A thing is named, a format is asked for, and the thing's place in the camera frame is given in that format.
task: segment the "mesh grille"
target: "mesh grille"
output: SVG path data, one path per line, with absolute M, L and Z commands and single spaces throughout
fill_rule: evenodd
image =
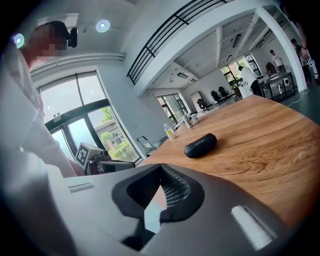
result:
M 163 168 L 161 187 L 165 194 L 167 207 L 179 204 L 190 194 L 190 186 L 183 179 Z

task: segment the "floor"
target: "floor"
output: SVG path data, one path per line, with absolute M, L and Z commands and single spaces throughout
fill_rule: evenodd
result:
M 197 116 L 198 118 L 203 117 L 234 102 L 234 99 L 230 98 L 218 106 L 210 106 L 209 111 L 206 111 L 205 113 L 198 113 Z M 308 86 L 308 90 L 296 93 L 280 103 L 303 114 L 316 124 L 320 125 L 320 85 L 317 85 L 316 82 L 311 83 Z

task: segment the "white pillar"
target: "white pillar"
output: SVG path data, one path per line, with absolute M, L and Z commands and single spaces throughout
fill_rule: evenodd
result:
M 263 7 L 257 7 L 256 14 L 258 14 L 260 18 L 266 23 L 266 25 L 272 30 L 276 38 L 279 40 L 281 46 L 283 47 L 286 55 L 288 56 L 298 86 L 298 91 L 301 92 L 307 89 L 305 75 L 302 70 L 300 61 L 286 33 L 283 31 L 277 21 Z

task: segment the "wooden table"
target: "wooden table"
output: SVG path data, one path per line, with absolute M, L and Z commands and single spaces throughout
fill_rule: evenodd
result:
M 191 159 L 185 145 L 212 133 L 218 145 Z M 143 161 L 168 163 L 234 182 L 289 226 L 310 212 L 320 187 L 320 126 L 275 101 L 252 95 L 182 125 Z

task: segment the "wall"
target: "wall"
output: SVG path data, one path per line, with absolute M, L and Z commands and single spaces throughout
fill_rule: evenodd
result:
M 191 95 L 199 91 L 203 100 L 208 105 L 210 105 L 213 102 L 210 92 L 216 91 L 219 94 L 218 89 L 220 86 L 224 87 L 224 89 L 230 94 L 234 93 L 234 90 L 231 89 L 226 77 L 221 72 L 220 68 L 217 68 L 216 70 L 207 74 L 205 77 L 187 87 L 183 91 L 183 93 L 186 97 L 186 100 L 189 101 L 189 105 L 191 106 L 192 110 L 196 111 L 196 108 L 191 101 Z
M 190 0 L 154 0 L 141 6 L 140 18 L 128 27 L 121 52 L 126 53 L 126 73 L 153 33 L 177 10 Z
M 145 150 L 137 142 L 138 137 L 145 136 L 154 144 L 166 136 L 164 124 L 170 124 L 170 120 L 153 94 L 145 94 L 140 98 L 134 96 L 134 86 L 126 77 L 123 62 L 99 61 L 79 63 L 71 67 L 58 66 L 33 77 L 32 80 L 37 87 L 75 73 L 94 70 L 97 70 L 102 87 L 105 88 L 104 91 L 122 128 L 140 154 Z

